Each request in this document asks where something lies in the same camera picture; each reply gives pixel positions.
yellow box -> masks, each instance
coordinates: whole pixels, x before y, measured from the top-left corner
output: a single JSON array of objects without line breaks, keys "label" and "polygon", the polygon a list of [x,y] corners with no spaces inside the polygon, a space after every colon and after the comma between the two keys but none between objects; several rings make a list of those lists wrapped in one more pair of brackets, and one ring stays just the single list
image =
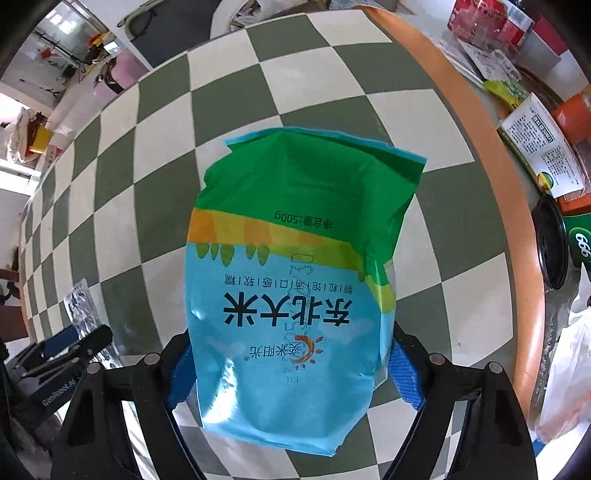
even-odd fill
[{"label": "yellow box", "polygon": [[33,140],[33,144],[30,146],[29,150],[31,150],[33,153],[42,154],[49,145],[49,140],[51,140],[52,135],[52,131],[48,130],[43,125],[39,125],[37,128],[37,133],[35,134],[35,139]]}]

yellow stripe on bag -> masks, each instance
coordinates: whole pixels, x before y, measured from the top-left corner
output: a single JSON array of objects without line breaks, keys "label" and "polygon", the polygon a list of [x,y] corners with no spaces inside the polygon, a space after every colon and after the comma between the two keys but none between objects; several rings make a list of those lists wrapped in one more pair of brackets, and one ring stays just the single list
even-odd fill
[{"label": "yellow stripe on bag", "polygon": [[[234,213],[193,208],[187,242],[267,247],[270,253],[285,258],[363,272],[361,256],[347,242]],[[392,287],[377,285],[371,275],[362,274],[362,278],[380,310],[391,311],[396,303]]]}]

white cloth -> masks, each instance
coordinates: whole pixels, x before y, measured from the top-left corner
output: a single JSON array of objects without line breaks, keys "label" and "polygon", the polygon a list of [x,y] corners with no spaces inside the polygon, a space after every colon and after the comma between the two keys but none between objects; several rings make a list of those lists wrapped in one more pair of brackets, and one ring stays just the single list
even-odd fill
[{"label": "white cloth", "polygon": [[18,115],[16,123],[6,127],[5,130],[11,133],[7,142],[6,159],[8,161],[26,163],[38,157],[37,154],[25,157],[25,153],[27,152],[27,128],[29,122],[35,119],[35,116],[36,113],[34,110],[23,108]]}]

green and white checkered pattern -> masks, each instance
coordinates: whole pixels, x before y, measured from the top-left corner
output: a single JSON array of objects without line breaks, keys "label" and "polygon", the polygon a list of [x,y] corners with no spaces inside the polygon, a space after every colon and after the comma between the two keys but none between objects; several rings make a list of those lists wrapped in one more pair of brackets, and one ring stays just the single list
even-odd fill
[{"label": "green and white checkered pattern", "polygon": [[[186,328],[187,227],[206,169],[229,152],[222,139],[282,125],[340,130],[428,158],[394,256],[397,321],[456,364],[494,359],[512,372],[511,262],[486,173],[430,77],[359,10],[218,38],[162,65],[86,127],[46,175],[22,228],[37,337],[68,324],[64,296],[85,278],[123,355],[160,351]],[[414,418],[387,381],[325,458],[205,432],[179,408],[210,480],[378,480]],[[450,465],[462,415],[457,405],[433,478]]]}]

green box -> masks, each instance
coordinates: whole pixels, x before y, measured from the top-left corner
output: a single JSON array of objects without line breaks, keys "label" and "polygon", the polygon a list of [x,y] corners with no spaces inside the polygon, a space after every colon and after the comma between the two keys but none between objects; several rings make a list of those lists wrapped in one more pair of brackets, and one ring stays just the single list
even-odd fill
[{"label": "green box", "polygon": [[581,262],[591,264],[591,213],[564,216],[563,219],[573,263],[577,266]]}]

